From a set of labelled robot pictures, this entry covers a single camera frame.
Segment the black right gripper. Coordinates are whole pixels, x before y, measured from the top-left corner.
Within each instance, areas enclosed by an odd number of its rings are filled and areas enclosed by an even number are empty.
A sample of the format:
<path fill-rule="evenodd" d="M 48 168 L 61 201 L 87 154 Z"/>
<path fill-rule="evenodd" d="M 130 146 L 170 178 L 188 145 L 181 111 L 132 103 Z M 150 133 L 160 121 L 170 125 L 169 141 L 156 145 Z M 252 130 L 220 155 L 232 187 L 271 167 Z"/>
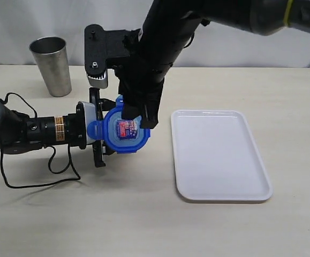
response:
<path fill-rule="evenodd" d="M 152 97 L 160 100 L 166 73 L 202 22 L 201 6 L 202 1 L 153 1 L 141 29 L 130 34 L 131 55 L 118 72 L 122 119 L 141 115 L 142 129 L 156 127 L 159 105 L 147 102 Z M 142 114 L 137 108 L 141 106 Z"/>

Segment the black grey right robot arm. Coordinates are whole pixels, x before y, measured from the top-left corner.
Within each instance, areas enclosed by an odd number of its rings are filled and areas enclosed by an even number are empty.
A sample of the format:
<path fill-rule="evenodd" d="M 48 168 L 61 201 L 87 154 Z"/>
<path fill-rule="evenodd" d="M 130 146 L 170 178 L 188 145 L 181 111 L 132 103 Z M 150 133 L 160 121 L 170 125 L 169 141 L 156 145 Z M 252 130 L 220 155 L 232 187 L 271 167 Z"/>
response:
<path fill-rule="evenodd" d="M 310 1 L 153 1 L 116 71 L 123 119 L 140 117 L 143 129 L 158 124 L 165 75 L 196 29 L 211 22 L 263 36 L 285 27 L 310 33 Z"/>

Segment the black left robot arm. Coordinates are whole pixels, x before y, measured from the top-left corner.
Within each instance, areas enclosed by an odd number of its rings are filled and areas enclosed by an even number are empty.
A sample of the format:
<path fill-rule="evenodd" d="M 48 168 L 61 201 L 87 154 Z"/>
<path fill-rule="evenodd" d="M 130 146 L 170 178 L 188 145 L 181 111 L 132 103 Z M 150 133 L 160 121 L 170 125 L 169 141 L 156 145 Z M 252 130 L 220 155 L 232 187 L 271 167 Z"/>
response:
<path fill-rule="evenodd" d="M 116 106 L 112 100 L 100 98 L 98 89 L 89 89 L 89 102 L 80 101 L 75 112 L 64 116 L 39 117 L 10 110 L 8 99 L 0 99 L 0 149 L 4 154 L 23 154 L 57 145 L 85 149 L 93 148 L 94 165 L 104 167 L 104 155 L 114 151 L 102 140 L 95 141 L 87 135 L 87 126 L 103 119 L 103 112 Z"/>

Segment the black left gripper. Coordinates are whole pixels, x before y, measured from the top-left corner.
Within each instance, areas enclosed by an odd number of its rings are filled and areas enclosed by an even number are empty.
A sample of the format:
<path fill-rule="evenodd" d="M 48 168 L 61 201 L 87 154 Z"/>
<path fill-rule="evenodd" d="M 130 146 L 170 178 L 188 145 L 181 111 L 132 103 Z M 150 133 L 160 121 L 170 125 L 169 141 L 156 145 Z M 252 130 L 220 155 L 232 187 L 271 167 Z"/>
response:
<path fill-rule="evenodd" d="M 105 166 L 104 157 L 114 153 L 107 146 L 105 129 L 107 122 L 104 112 L 116 107 L 113 100 L 100 97 L 100 90 L 94 87 L 89 89 L 89 101 L 80 101 L 76 105 L 76 111 L 67 116 L 67 133 L 69 146 L 79 147 L 81 150 L 92 146 L 94 165 L 97 168 Z"/>

